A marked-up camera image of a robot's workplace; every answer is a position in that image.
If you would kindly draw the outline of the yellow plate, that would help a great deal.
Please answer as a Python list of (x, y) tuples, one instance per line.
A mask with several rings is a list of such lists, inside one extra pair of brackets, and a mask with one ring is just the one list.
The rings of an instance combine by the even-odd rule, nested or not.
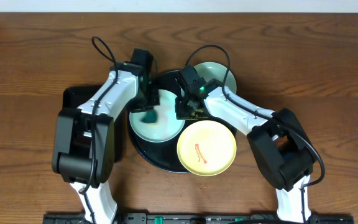
[(189, 125), (177, 142), (182, 166), (192, 174), (214, 176), (234, 161), (237, 144), (233, 133), (217, 121), (197, 121)]

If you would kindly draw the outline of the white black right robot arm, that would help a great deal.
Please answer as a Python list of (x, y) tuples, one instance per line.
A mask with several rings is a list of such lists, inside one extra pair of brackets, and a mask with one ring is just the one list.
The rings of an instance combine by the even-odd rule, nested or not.
[(177, 118), (215, 117), (245, 134), (260, 173), (276, 190), (278, 218), (307, 222), (311, 173), (322, 160), (295, 114), (286, 108), (275, 112), (258, 107), (217, 80), (181, 81), (180, 86), (185, 94), (175, 103)]

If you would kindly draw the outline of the green scrubbing sponge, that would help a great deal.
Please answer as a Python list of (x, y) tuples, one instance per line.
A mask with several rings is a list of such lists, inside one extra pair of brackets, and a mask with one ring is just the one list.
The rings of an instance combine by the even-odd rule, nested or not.
[(155, 109), (146, 111), (140, 121), (145, 124), (156, 123), (158, 121), (157, 111)]

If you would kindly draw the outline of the light blue plate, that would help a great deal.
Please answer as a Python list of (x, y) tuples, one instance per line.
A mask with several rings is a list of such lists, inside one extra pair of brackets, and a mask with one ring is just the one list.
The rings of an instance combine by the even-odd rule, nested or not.
[(175, 112), (176, 94), (159, 89), (160, 104), (154, 109), (158, 113), (158, 121), (145, 124), (140, 121), (145, 112), (129, 113), (129, 122), (133, 131), (140, 138), (149, 142), (165, 142), (174, 138), (184, 127), (185, 121), (177, 119)]

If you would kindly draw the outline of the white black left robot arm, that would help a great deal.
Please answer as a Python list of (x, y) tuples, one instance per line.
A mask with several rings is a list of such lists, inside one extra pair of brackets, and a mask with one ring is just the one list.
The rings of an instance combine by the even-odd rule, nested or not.
[(83, 98), (76, 107), (64, 106), (57, 117), (52, 170), (76, 190), (85, 213), (78, 222), (113, 223), (117, 202), (109, 186), (116, 161), (115, 124), (122, 111), (152, 109), (158, 103), (150, 84), (154, 61), (131, 60), (113, 65), (99, 87), (79, 86)]

